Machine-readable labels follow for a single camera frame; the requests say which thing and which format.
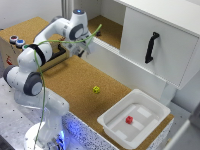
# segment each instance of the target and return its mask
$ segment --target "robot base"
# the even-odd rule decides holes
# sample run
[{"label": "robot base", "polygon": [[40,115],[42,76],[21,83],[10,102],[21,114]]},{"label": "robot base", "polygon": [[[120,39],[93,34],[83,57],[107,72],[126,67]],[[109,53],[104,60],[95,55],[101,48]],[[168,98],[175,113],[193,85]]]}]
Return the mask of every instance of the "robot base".
[{"label": "robot base", "polygon": [[[49,144],[49,146],[45,146],[43,148],[41,148],[38,143],[35,145],[35,137],[37,135],[37,132],[38,132],[38,128],[39,128],[39,125],[40,123],[38,124],[35,124],[34,126],[32,126],[27,132],[26,132],[26,135],[25,135],[25,138],[24,138],[24,150],[58,150],[57,146],[50,146],[51,144]],[[70,143],[70,138],[69,136],[67,136],[67,134],[62,132],[60,133],[60,137],[62,137],[62,140],[64,141],[64,144],[63,144],[63,149],[61,150],[67,150],[67,147],[69,146],[69,143]]]}]

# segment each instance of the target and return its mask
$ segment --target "small yellow block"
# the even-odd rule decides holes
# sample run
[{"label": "small yellow block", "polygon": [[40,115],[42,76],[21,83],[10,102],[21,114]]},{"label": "small yellow block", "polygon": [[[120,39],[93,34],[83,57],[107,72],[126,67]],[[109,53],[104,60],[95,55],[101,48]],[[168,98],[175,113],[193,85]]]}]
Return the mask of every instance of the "small yellow block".
[{"label": "small yellow block", "polygon": [[96,93],[96,94],[99,93],[100,92],[100,88],[98,86],[95,86],[93,88],[93,92]]}]

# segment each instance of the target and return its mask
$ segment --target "brown box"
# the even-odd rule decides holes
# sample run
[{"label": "brown box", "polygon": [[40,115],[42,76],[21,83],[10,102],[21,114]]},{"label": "brown box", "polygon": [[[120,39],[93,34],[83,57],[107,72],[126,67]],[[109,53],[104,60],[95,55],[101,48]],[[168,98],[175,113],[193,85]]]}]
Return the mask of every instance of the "brown box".
[{"label": "brown box", "polygon": [[[4,67],[8,67],[9,65],[18,65],[17,57],[22,52],[22,49],[16,48],[15,45],[10,44],[9,38],[12,35],[17,35],[20,39],[25,40],[26,44],[32,44],[35,36],[46,26],[48,22],[43,20],[42,18],[36,17],[15,26],[9,27],[5,30],[0,31],[0,52],[2,56],[2,60],[4,63]],[[50,37],[50,40],[58,40],[61,39],[60,35],[53,35]],[[59,43],[51,43],[53,53],[58,53]],[[47,62],[44,66],[42,66],[42,71],[46,71],[49,68],[55,66],[56,64],[62,62],[63,60],[69,57],[69,53],[65,52],[62,55],[59,55],[55,59]]]}]

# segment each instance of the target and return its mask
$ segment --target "cable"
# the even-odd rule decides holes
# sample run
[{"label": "cable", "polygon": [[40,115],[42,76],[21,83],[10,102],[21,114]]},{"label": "cable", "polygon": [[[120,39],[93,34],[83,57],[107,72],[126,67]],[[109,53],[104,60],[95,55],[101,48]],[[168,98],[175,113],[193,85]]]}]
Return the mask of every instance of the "cable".
[{"label": "cable", "polygon": [[[40,42],[38,45],[41,45],[43,43],[46,43],[46,42],[60,42],[60,43],[80,43],[80,42],[84,42],[88,39],[90,39],[90,41],[87,43],[86,47],[84,48],[83,52],[88,48],[88,45],[90,44],[90,42],[92,41],[92,38],[96,35],[96,33],[100,30],[100,28],[102,27],[102,24],[99,25],[99,27],[96,29],[96,31],[91,34],[89,37],[83,39],[83,40],[80,40],[80,41],[59,41],[59,40],[47,40],[47,41],[42,41]],[[38,140],[38,135],[39,135],[39,132],[40,132],[40,127],[41,127],[41,124],[42,124],[42,120],[43,120],[43,117],[44,117],[44,104],[45,104],[45,82],[44,82],[44,77],[43,77],[43,74],[42,74],[42,70],[41,70],[41,67],[38,63],[38,60],[37,60],[37,56],[36,56],[36,51],[34,50],[34,57],[35,57],[35,61],[36,61],[36,64],[39,68],[39,72],[41,74],[41,77],[42,77],[42,82],[43,82],[43,87],[44,87],[44,95],[43,95],[43,105],[42,105],[42,117],[41,117],[41,121],[40,121],[40,125],[39,125],[39,128],[38,128],[38,132],[37,132],[37,135],[36,135],[36,139],[35,139],[35,144],[34,144],[34,150],[35,150],[35,146],[36,146],[36,143],[37,143],[37,140]]]},{"label": "cable", "polygon": [[40,65],[39,65],[39,63],[38,63],[38,60],[37,60],[37,56],[36,56],[36,51],[35,51],[35,50],[34,50],[34,57],[35,57],[35,61],[36,61],[36,63],[37,63],[37,66],[38,66],[38,68],[39,68],[40,74],[41,74],[41,76],[42,76],[42,82],[43,82],[43,87],[44,87],[43,104],[42,104],[42,117],[41,117],[41,121],[40,121],[39,129],[38,129],[38,132],[37,132],[37,136],[36,136],[36,139],[35,139],[35,144],[34,144],[34,150],[35,150],[35,145],[36,145],[36,142],[37,142],[37,139],[38,139],[38,135],[39,135],[40,127],[41,127],[42,120],[43,120],[43,117],[44,117],[45,82],[44,82],[44,77],[43,77],[43,74],[42,74],[42,70],[41,70]]}]

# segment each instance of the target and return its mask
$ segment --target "white cabinet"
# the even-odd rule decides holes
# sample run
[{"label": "white cabinet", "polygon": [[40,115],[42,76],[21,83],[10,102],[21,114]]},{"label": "white cabinet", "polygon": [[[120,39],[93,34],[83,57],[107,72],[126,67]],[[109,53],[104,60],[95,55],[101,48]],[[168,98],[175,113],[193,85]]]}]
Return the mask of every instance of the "white cabinet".
[{"label": "white cabinet", "polygon": [[[145,63],[153,33],[159,34],[152,48],[153,60]],[[154,74],[179,86],[198,37],[131,8],[126,9],[120,54]]]}]

